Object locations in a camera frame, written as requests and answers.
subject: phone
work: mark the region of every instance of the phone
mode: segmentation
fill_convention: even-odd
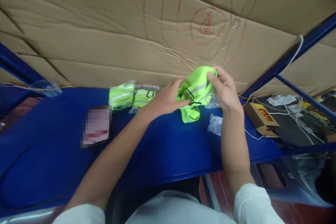
[[[85,121],[81,148],[90,148],[107,142],[110,138],[112,113],[109,106],[90,109]]]

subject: small cardboard box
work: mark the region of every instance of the small cardboard box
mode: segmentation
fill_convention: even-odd
[[[247,103],[244,110],[251,119],[256,130],[264,137],[278,138],[272,130],[279,128],[279,124],[262,104]]]

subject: white shirt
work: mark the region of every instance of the white shirt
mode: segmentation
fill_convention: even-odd
[[[127,224],[140,223],[225,223],[225,224],[275,224],[284,222],[271,206],[266,190],[254,184],[246,184],[234,200],[233,221],[223,213],[201,205],[198,200],[178,191],[163,191],[141,205],[127,220]],[[60,214],[54,224],[105,224],[102,209],[83,204]]]

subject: white sleeve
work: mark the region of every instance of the white sleeve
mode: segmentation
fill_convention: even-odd
[[[262,187],[245,184],[234,199],[233,218],[239,224],[285,224],[271,205]]]
[[[52,224],[105,224],[103,210],[91,204],[75,206],[61,213]]]

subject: neon yellow safety vest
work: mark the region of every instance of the neon yellow safety vest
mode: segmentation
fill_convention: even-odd
[[[200,66],[188,79],[186,79],[177,92],[177,100],[191,100],[190,105],[180,108],[184,123],[191,123],[200,118],[200,111],[197,106],[207,105],[211,99],[210,95],[215,87],[209,82],[207,73],[217,71],[209,66]]]
[[[125,83],[111,87],[108,105],[112,111],[122,110],[131,107],[134,98],[134,83]]]
[[[133,108],[141,108],[149,103],[155,97],[155,91],[139,89],[135,92]]]

